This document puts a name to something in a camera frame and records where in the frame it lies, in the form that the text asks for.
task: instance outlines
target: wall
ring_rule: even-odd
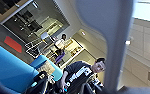
[[[55,0],[55,2],[70,24],[68,28],[66,28],[61,34],[58,35],[58,38],[61,38],[61,35],[63,33],[65,33],[67,35],[67,38],[69,38],[73,36],[77,31],[79,31],[81,23],[69,0]]]

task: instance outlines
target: ceiling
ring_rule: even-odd
[[[75,0],[69,1],[78,16],[75,8]],[[102,46],[102,44],[106,44],[103,35],[85,25],[79,16],[78,18],[81,22],[81,29],[77,33],[95,45],[96,48],[106,53],[106,47]],[[150,67],[150,22],[134,19],[130,28],[129,36],[133,37],[133,40],[131,41],[131,44],[127,46],[127,54]]]

